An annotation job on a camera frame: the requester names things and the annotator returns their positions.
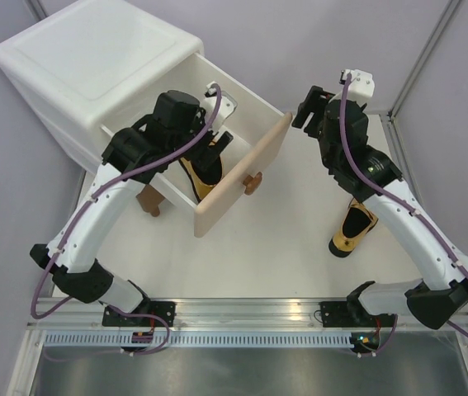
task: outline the floor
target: floor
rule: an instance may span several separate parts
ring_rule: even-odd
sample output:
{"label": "floor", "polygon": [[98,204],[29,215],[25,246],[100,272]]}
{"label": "floor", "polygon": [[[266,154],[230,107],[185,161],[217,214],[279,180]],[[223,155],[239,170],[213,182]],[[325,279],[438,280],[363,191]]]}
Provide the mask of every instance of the floor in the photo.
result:
{"label": "floor", "polygon": [[[400,333],[376,358],[330,349],[170,348],[67,363],[41,360],[32,396],[468,396],[455,336]],[[72,358],[92,349],[47,348]]]}
{"label": "floor", "polygon": [[[369,135],[388,152],[377,115]],[[256,193],[236,202],[204,238],[193,237],[191,221],[169,202],[152,218],[133,201],[97,258],[155,298],[343,297],[364,281],[418,278],[382,224],[350,257],[331,255],[327,245],[349,201],[322,166],[317,142],[291,129]]]}

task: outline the black and yellow shoe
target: black and yellow shoe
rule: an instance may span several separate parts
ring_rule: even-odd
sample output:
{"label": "black and yellow shoe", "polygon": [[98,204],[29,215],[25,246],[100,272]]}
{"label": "black and yellow shoe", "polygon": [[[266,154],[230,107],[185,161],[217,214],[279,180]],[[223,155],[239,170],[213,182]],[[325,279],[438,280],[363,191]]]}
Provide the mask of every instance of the black and yellow shoe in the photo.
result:
{"label": "black and yellow shoe", "polygon": [[185,158],[179,159],[178,162],[190,178],[191,188],[193,189],[197,202],[204,200],[223,178],[223,162],[220,157],[208,167],[206,172],[194,167],[193,164]]}
{"label": "black and yellow shoe", "polygon": [[342,227],[329,242],[329,250],[336,257],[349,256],[378,221],[378,218],[363,204],[353,199],[347,209]]}

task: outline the yellow shoe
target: yellow shoe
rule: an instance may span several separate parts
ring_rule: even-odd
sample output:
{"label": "yellow shoe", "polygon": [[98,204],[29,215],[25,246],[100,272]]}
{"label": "yellow shoe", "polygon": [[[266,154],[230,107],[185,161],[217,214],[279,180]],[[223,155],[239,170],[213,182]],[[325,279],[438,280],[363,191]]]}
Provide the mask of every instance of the yellow shoe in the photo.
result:
{"label": "yellow shoe", "polygon": [[191,162],[185,158],[179,159],[178,162],[190,178],[191,187],[197,198],[197,202],[204,200],[210,194],[210,191],[217,186],[220,179],[223,178],[223,162],[220,157],[208,167],[206,172],[193,167]]}
{"label": "yellow shoe", "polygon": [[347,209],[342,227],[329,242],[329,250],[336,257],[349,256],[378,221],[378,218],[363,204],[353,199]]}

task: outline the gray floor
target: gray floor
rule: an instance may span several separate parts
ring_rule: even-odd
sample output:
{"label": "gray floor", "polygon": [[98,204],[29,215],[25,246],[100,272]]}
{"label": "gray floor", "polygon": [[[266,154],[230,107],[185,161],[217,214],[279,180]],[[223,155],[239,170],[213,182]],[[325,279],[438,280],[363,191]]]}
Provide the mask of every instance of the gray floor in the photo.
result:
{"label": "gray floor", "polygon": [[[445,337],[396,334],[377,358],[329,349],[185,349],[152,356],[42,360],[33,394],[135,395],[468,395],[460,352]],[[54,357],[92,352],[48,348]]]}

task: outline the white table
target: white table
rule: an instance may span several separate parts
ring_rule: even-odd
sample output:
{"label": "white table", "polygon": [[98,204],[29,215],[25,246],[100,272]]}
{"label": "white table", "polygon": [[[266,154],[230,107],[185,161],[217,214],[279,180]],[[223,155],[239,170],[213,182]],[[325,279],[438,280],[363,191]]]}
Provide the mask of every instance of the white table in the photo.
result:
{"label": "white table", "polygon": [[[369,135],[371,145],[389,152],[377,115]],[[83,190],[91,183],[87,175]],[[169,202],[153,218],[133,200],[97,258],[153,298],[344,297],[364,281],[420,277],[382,224],[351,256],[329,252],[349,201],[322,166],[317,142],[291,129],[259,189],[204,238],[193,237],[191,222]]]}

